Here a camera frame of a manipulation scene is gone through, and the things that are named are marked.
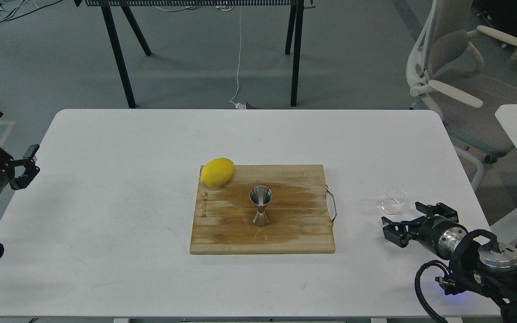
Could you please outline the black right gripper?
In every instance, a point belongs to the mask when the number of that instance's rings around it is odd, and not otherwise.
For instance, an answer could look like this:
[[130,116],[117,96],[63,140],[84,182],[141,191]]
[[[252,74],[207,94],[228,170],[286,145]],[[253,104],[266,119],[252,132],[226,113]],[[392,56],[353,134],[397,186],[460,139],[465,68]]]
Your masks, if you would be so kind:
[[426,216],[411,221],[394,222],[382,217],[382,231],[385,239],[401,248],[406,248],[411,240],[443,260],[449,260],[458,244],[468,233],[459,224],[456,210],[443,203],[425,205],[415,202],[416,210]]

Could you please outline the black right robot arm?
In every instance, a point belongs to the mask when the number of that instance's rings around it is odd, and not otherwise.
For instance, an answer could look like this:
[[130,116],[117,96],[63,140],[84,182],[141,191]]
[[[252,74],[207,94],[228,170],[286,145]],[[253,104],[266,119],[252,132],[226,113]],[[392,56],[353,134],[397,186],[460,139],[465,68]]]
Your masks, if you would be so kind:
[[421,289],[424,270],[436,266],[443,275],[435,280],[446,295],[475,292],[500,307],[505,323],[517,323],[517,243],[500,243],[494,233],[483,229],[468,231],[459,224],[457,211],[443,203],[416,202],[415,207],[422,217],[400,222],[382,217],[382,230],[398,247],[416,240],[438,256],[420,266],[414,279],[416,296],[428,315],[438,323],[446,321],[429,305]]

